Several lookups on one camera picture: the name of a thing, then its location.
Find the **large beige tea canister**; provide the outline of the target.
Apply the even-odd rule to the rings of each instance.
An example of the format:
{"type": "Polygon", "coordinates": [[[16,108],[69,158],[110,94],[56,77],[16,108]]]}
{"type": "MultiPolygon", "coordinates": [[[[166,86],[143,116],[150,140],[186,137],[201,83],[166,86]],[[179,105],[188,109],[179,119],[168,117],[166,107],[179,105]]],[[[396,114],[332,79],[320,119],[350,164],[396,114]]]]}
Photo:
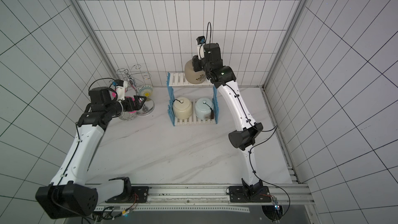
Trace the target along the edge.
{"type": "Polygon", "coordinates": [[[202,84],[206,80],[204,71],[195,72],[193,67],[193,61],[189,60],[184,67],[184,75],[186,80],[194,85],[202,84]]]}

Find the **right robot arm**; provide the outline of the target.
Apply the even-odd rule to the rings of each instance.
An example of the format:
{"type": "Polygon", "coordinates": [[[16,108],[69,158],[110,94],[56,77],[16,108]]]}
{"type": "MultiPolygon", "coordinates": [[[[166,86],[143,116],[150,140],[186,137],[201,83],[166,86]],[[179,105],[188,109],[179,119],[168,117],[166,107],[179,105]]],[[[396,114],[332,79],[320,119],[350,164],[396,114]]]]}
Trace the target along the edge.
{"type": "Polygon", "coordinates": [[[242,152],[248,170],[241,179],[243,189],[246,196],[254,196],[263,188],[254,160],[255,139],[263,131],[263,125],[255,121],[244,103],[233,70],[223,64],[219,44],[207,44],[201,39],[197,50],[198,54],[192,58],[193,70],[203,71],[227,103],[235,123],[235,130],[228,137],[232,146],[242,152]]]}

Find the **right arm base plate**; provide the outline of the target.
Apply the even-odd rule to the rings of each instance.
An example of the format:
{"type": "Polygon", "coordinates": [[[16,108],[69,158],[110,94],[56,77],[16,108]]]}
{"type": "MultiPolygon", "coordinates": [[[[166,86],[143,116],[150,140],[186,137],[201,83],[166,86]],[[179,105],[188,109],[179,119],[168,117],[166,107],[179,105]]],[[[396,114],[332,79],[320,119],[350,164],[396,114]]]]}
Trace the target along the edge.
{"type": "Polygon", "coordinates": [[[243,186],[230,186],[227,193],[231,203],[271,203],[272,197],[267,186],[251,192],[243,186]]]}

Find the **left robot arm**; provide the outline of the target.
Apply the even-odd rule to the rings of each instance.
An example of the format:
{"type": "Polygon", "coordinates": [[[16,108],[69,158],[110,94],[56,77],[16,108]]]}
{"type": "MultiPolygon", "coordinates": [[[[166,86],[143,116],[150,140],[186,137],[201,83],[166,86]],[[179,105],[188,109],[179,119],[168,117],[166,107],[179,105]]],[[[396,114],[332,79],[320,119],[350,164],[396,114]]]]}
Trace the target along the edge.
{"type": "Polygon", "coordinates": [[[90,103],[76,122],[76,136],[60,169],[35,199],[51,219],[88,217],[99,203],[134,198],[128,177],[112,178],[94,188],[86,186],[87,172],[109,123],[124,112],[140,110],[147,98],[125,96],[117,86],[89,90],[90,103]]]}

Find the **cream tea canister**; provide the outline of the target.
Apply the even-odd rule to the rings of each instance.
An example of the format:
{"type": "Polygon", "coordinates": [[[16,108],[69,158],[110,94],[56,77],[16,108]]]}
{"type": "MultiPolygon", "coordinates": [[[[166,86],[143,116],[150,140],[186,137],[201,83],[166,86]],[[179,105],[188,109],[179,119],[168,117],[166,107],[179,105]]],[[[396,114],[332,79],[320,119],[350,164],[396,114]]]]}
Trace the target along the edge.
{"type": "Polygon", "coordinates": [[[178,97],[173,101],[173,112],[177,119],[188,119],[192,116],[193,107],[191,100],[186,97],[178,97]]]}

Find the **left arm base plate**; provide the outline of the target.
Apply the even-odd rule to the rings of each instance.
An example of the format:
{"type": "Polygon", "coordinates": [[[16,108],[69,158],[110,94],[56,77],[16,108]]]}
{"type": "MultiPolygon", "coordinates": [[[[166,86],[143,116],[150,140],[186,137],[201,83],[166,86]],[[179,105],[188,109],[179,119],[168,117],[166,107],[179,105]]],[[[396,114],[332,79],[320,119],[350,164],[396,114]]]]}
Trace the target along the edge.
{"type": "Polygon", "coordinates": [[[132,188],[127,191],[127,197],[124,202],[130,204],[147,203],[149,189],[148,186],[132,186],[132,188]]]}

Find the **light blue tea canister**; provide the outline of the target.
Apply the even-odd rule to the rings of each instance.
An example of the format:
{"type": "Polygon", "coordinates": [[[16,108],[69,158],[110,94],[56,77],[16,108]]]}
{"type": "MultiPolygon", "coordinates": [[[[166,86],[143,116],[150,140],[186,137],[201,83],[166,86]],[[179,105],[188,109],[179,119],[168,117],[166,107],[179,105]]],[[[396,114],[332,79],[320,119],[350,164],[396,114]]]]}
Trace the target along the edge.
{"type": "Polygon", "coordinates": [[[214,119],[214,106],[209,98],[203,97],[197,100],[195,104],[195,113],[200,120],[214,119]]]}

